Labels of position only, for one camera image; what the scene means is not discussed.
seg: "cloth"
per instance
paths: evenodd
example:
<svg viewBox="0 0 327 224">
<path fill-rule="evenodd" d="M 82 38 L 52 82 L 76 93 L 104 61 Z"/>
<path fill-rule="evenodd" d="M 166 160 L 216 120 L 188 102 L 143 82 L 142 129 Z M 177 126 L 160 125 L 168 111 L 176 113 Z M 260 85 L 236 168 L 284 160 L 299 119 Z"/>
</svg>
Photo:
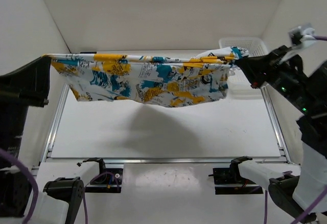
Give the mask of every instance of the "cloth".
<svg viewBox="0 0 327 224">
<path fill-rule="evenodd" d="M 248 51 L 227 47 L 193 58 L 120 54 L 49 54 L 78 101 L 131 99 L 184 107 L 227 95 L 228 72 Z"/>
</svg>

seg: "purple cable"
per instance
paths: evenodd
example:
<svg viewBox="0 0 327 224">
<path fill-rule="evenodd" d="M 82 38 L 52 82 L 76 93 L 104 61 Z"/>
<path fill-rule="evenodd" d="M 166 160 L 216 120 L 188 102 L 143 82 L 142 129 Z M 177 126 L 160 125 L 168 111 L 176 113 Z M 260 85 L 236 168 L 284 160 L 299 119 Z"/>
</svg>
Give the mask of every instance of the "purple cable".
<svg viewBox="0 0 327 224">
<path fill-rule="evenodd" d="M 322 191 L 322 193 L 312 202 L 312 204 L 310 204 L 309 207 L 307 207 L 307 209 L 304 210 L 304 212 L 301 215 L 299 215 L 294 221 L 292 221 L 291 224 L 296 224 L 300 222 L 303 218 L 305 218 L 306 215 L 308 215 L 317 206 L 317 204 L 326 196 L 326 194 L 327 194 L 327 186 L 324 189 L 324 191 Z"/>
<path fill-rule="evenodd" d="M 116 184 L 117 184 L 117 191 L 119 191 L 119 184 L 118 184 L 118 180 L 117 178 L 114 176 L 113 173 L 111 172 L 103 172 L 99 175 L 97 175 L 96 177 L 94 177 L 89 183 L 95 181 L 97 178 L 100 178 L 101 176 L 104 176 L 104 175 L 111 175 L 112 178 L 115 180 Z M 83 206 L 84 206 L 84 215 L 85 215 L 85 224 L 88 224 L 88 214 L 87 214 L 87 207 L 86 207 L 86 199 L 85 199 L 85 190 L 86 190 L 86 186 L 89 184 L 87 183 L 84 187 L 84 194 L 83 194 Z"/>
<path fill-rule="evenodd" d="M 326 36 L 317 36 L 317 35 L 313 35 L 312 37 L 314 37 L 316 40 L 327 41 L 327 37 L 326 37 Z"/>
<path fill-rule="evenodd" d="M 265 191 L 265 217 L 264 217 L 264 224 L 267 224 L 268 218 L 268 191 Z"/>
<path fill-rule="evenodd" d="M 258 187 L 256 187 L 256 188 L 254 188 L 253 190 L 251 190 L 251 191 L 249 192 L 249 194 L 254 193 L 255 191 L 259 190 L 260 188 L 261 188 L 261 186 L 258 186 Z"/>
<path fill-rule="evenodd" d="M 30 210 L 28 214 L 26 215 L 25 219 L 22 221 L 22 224 L 26 224 L 29 222 L 31 219 L 35 206 L 36 206 L 36 201 L 39 195 L 39 188 L 37 186 L 36 180 L 34 179 L 33 175 L 30 173 L 29 169 L 27 169 L 23 163 L 21 163 L 18 159 L 13 157 L 11 154 L 8 152 L 4 151 L 3 149 L 0 148 L 0 157 L 3 159 L 7 160 L 8 162 L 12 163 L 13 165 L 16 165 L 18 169 L 20 170 L 21 173 L 23 173 L 24 176 L 26 176 L 27 180 L 30 182 L 33 188 L 33 199 L 31 202 Z"/>
</svg>

